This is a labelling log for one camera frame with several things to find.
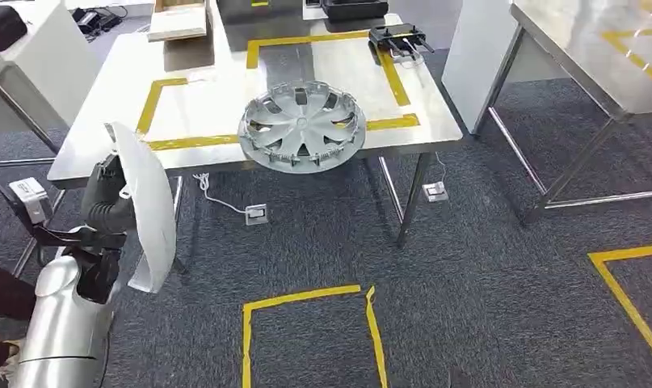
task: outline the black device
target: black device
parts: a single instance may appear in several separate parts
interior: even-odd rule
[[[0,6],[0,51],[8,49],[27,33],[19,13],[11,6]]]
[[[121,24],[121,18],[116,15],[106,15],[99,21],[99,27],[102,28],[102,31],[104,32],[108,32],[119,24]]]
[[[377,19],[389,10],[387,0],[321,0],[321,8],[332,21]]]
[[[435,52],[426,42],[426,34],[409,23],[372,28],[368,38],[379,49],[390,50],[397,57],[411,56],[415,59],[419,53],[417,46],[423,46],[431,53]]]
[[[101,18],[102,15],[98,14],[97,12],[87,11],[83,17],[77,21],[78,28],[83,34],[90,34],[93,31],[99,29]]]

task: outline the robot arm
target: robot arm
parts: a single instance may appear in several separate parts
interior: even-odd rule
[[[125,154],[109,154],[95,165],[82,199],[84,226],[70,231],[51,230],[45,226],[52,217],[52,207],[48,206],[46,191],[33,178],[0,187],[8,205],[38,243],[59,247],[55,259],[38,277],[36,306],[20,354],[19,368],[10,383],[12,387],[93,386],[95,376],[105,366],[103,353],[108,347],[114,300],[120,289],[117,278],[125,232],[137,228],[145,253],[152,252],[152,246],[145,244],[145,237],[151,239],[152,236],[143,236],[142,232],[152,232],[153,227],[147,229],[138,225],[138,208],[141,212],[160,213],[158,220],[162,225],[155,225],[154,231],[160,239],[167,236],[175,241],[173,200],[161,164],[147,145],[135,138],[133,131],[120,126],[116,128],[116,137],[124,139],[117,142],[117,146],[119,151],[125,150]],[[137,171],[134,175],[132,168],[126,171],[122,165],[124,157],[129,158],[131,166],[149,163],[154,168]],[[138,204],[138,198],[131,193],[135,191],[148,197],[163,192],[159,196],[163,200],[145,202],[143,209],[142,202]],[[152,254],[154,263],[143,259],[136,272],[141,280],[134,287],[158,291],[168,274],[174,251],[175,245],[159,255],[155,252]]]

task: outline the yellow tape square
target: yellow tape square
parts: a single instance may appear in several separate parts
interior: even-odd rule
[[[590,253],[588,256],[590,257],[590,260],[592,260],[592,264],[594,264],[597,272],[599,272],[599,274],[602,276],[604,282],[607,284],[620,305],[623,306],[625,313],[628,314],[630,319],[635,324],[635,327],[637,327],[637,329],[640,331],[652,350],[652,330],[642,318],[639,311],[637,311],[635,305],[630,301],[630,298],[625,293],[625,291],[623,291],[620,284],[618,281],[616,281],[616,278],[613,277],[611,271],[608,270],[606,265],[606,262],[608,261],[639,259],[642,257],[652,256],[652,246],[621,249],[619,251],[596,252]]]
[[[360,292],[361,287],[359,285],[345,285],[342,287],[315,289],[313,291],[306,291],[303,293],[293,293],[290,295],[264,299],[262,301],[246,303],[242,307],[242,388],[252,387],[252,362],[250,359],[250,344],[252,340],[252,311],[278,306],[283,303],[307,301],[317,297],[330,297],[334,295]],[[388,388],[387,373],[385,372],[385,354],[383,353],[381,333],[378,329],[376,315],[373,313],[373,293],[375,293],[374,287],[371,287],[370,290],[366,293],[366,319],[368,321],[368,329],[371,331],[373,351],[376,357],[378,376],[381,380],[381,388]]]
[[[259,66],[259,50],[266,46],[276,46],[282,44],[305,44],[332,40],[358,39],[368,37],[368,31],[342,32],[337,34],[316,35],[316,36],[293,36],[275,39],[249,40],[247,42],[247,63],[246,68],[256,69]],[[391,91],[397,101],[398,106],[404,107],[411,104],[402,80],[394,67],[394,62],[389,53],[384,53],[376,49],[378,60],[385,72]],[[159,97],[162,94],[162,88],[166,86],[186,85],[185,78],[168,78],[152,82],[145,106],[142,109],[140,120],[137,125],[137,132],[147,134],[152,120],[154,111],[157,109]],[[369,120],[366,123],[367,131],[380,131],[384,129],[401,129],[421,125],[419,117],[415,113],[408,113],[401,117],[383,120]],[[218,146],[222,144],[238,143],[238,135],[231,133],[219,136],[208,137],[186,137],[179,139],[148,141],[147,144],[154,151],[179,150],[183,148]]]

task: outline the white cable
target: white cable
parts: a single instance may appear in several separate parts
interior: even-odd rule
[[[222,200],[212,198],[211,196],[209,196],[207,194],[207,190],[209,190],[209,173],[208,172],[205,172],[203,174],[193,174],[192,177],[200,181],[200,189],[204,192],[204,198],[210,200],[211,202],[216,202],[218,204],[224,205],[225,207],[233,210],[235,213],[247,214],[247,212],[245,212],[243,210],[240,210],[240,209],[236,208],[233,205],[226,204]]]
[[[442,166],[442,178],[440,179],[440,182],[444,182],[444,177],[447,176],[447,166],[445,166],[440,160],[440,154],[435,152],[435,157],[437,158],[437,162]]]

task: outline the table top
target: table top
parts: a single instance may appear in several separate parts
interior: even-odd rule
[[[179,142],[171,139],[232,140],[250,99],[268,87],[300,79],[317,79],[349,92],[369,123],[396,123],[384,127],[398,128],[380,130],[371,130],[369,125],[359,156],[427,152],[462,138],[425,64],[390,63],[408,96],[406,104],[399,103],[395,95],[399,88],[391,87],[381,59],[369,48],[366,32],[348,32],[366,30],[372,27],[370,23],[333,28],[324,20],[303,21],[300,6],[298,20],[286,21],[289,16],[281,14],[265,23],[224,25],[214,3],[210,2],[213,44],[209,38],[148,43],[146,34],[123,35],[116,40],[48,180],[59,188],[85,185],[93,166],[111,149],[103,123],[120,121],[135,129],[152,82],[164,78],[185,77],[187,84],[161,89],[149,131],[142,137],[151,146],[152,142]],[[388,15],[385,22],[401,20]],[[302,37],[274,39],[290,36]],[[409,117],[417,122],[410,124]],[[175,146],[156,153],[170,175],[257,166],[244,155],[237,138],[227,144]]]
[[[511,13],[610,116],[652,113],[652,0],[515,0]]]

